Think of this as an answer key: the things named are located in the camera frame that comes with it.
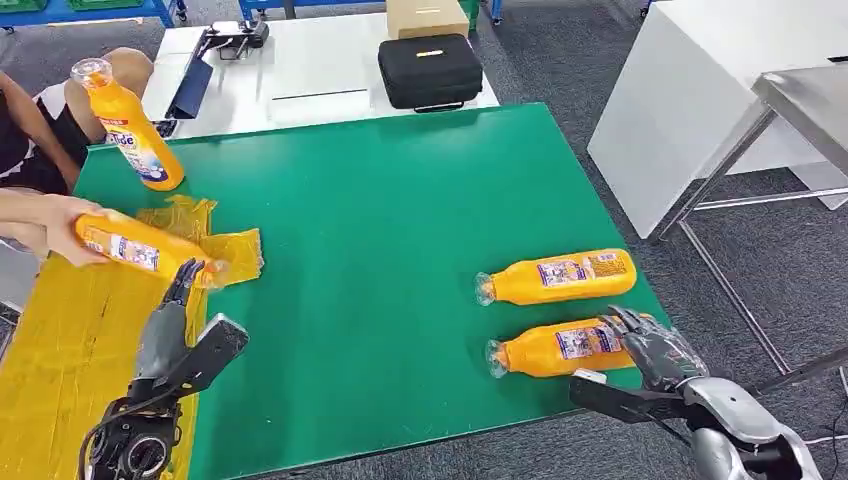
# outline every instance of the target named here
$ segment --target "orange bottle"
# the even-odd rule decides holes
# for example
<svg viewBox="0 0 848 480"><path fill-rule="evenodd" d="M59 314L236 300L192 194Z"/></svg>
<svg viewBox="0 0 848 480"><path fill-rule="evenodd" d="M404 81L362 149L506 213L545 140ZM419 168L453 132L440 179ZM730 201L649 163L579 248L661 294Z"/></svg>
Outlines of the orange bottle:
<svg viewBox="0 0 848 480"><path fill-rule="evenodd" d="M81 215L74 230L88 248L125 265L174 279L180 266L194 258L206 263L195 279L202 288L224 286L227 264L210 258L194 243L151 227L114 210Z"/></svg>
<svg viewBox="0 0 848 480"><path fill-rule="evenodd" d="M495 378L507 372L552 377L578 368L600 371L634 365L612 329L597 318L531 328L508 342L490 340L486 359Z"/></svg>
<svg viewBox="0 0 848 480"><path fill-rule="evenodd" d="M183 181L183 167L144 115L141 101L112 78L112 66L102 58L80 60L71 77L85 87L91 110L106 132L152 190L169 191Z"/></svg>
<svg viewBox="0 0 848 480"><path fill-rule="evenodd" d="M477 300L516 305L619 295L636 283L636 266L620 248L525 260L506 270L477 274Z"/></svg>

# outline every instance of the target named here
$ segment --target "yellow cloth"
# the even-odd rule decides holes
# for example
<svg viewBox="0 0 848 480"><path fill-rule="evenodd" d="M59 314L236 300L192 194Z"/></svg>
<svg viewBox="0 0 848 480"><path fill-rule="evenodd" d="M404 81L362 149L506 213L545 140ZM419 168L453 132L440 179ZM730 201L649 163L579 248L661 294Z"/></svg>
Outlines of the yellow cloth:
<svg viewBox="0 0 848 480"><path fill-rule="evenodd" d="M169 201L137 217L227 261L227 284L259 276L257 229L209 236L214 201ZM48 258L0 363L0 478L76 478L82 438L126 394L141 330L169 283L116 262L77 269L58 255ZM206 321L205 291L191 292L187 319L186 342L193 345ZM181 406L182 440L165 479L188 477L197 396Z"/></svg>

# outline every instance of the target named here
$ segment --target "floor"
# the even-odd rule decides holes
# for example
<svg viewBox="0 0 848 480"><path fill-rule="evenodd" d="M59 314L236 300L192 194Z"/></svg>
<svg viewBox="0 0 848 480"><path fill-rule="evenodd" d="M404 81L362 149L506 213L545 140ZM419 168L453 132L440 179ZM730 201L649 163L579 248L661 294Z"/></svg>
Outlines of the floor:
<svg viewBox="0 0 848 480"><path fill-rule="evenodd" d="M187 0L189 22L235 19L234 0ZM504 104L546 103L673 322L714 374L746 384L775 375L730 303L680 232L664 243L638 238L586 153L586 145L638 33L640 0L507 0L504 23L480 16L476 51ZM379 11L381 5L301 8L301 17ZM281 11L272 11L282 17ZM0 69L32 92L61 80L73 62L117 46L154 55L158 20L0 35ZM30 55L31 52L49 52ZM727 179L715 197L801 189L776 170ZM848 210L814 199L699 213L691 219L777 347L793 365L848 338ZM805 439L830 435L846 401L836 372L765 397L763 403ZM824 478L848 442L811 447ZM840 467L836 478L848 477ZM650 425L585 414L436 445L289 472L301 479L691 479L688 452Z"/></svg>

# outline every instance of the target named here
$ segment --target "bottle label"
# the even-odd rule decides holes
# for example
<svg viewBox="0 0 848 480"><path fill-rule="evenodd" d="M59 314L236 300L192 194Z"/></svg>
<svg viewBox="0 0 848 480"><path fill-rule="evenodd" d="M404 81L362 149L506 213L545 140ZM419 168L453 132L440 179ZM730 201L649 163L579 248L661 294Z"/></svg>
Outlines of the bottle label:
<svg viewBox="0 0 848 480"><path fill-rule="evenodd" d="M571 260L561 262L540 263L538 265L542 285L558 287L571 282L578 282L592 277L591 265L580 265Z"/></svg>
<svg viewBox="0 0 848 480"><path fill-rule="evenodd" d="M86 246L97 253L133 263L151 272L159 267L159 250L149 245L93 227L87 228L83 237Z"/></svg>
<svg viewBox="0 0 848 480"><path fill-rule="evenodd" d="M587 257L595 277L612 277L627 273L624 258L615 253L602 253Z"/></svg>
<svg viewBox="0 0 848 480"><path fill-rule="evenodd" d="M568 283L590 280L599 277L611 277L627 272L624 258L615 253L587 255L581 263L573 260L540 263L538 266L542 285L559 287Z"/></svg>
<svg viewBox="0 0 848 480"><path fill-rule="evenodd" d="M589 357L595 353L621 351L621 342L606 325L564 330L556 333L560 353L565 360Z"/></svg>
<svg viewBox="0 0 848 480"><path fill-rule="evenodd" d="M128 130L126 120L100 118L100 122L106 128L109 141L118 146L143 180L164 182L168 179L168 173L153 151L153 147L144 138Z"/></svg>

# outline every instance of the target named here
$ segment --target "robotic hand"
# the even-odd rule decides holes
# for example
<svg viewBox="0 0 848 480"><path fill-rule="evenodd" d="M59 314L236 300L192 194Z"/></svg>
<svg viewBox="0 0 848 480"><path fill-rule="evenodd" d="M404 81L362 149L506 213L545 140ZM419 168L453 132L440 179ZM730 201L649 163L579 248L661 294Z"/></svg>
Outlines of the robotic hand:
<svg viewBox="0 0 848 480"><path fill-rule="evenodd" d="M692 447L705 480L821 480L804 441L778 422L744 388L710 377L701 358L675 329L650 315L610 307L606 323L642 372L643 390L624 390L578 371L571 400L627 423L652 421ZM662 422L683 418L691 442Z"/></svg>
<svg viewBox="0 0 848 480"><path fill-rule="evenodd" d="M196 345L186 346L186 304L202 269L203 262L194 259L183 264L162 303L150 314L127 395L109 404L83 440L78 480L158 479L180 441L179 399L208 388L247 344L247 332L219 313Z"/></svg>

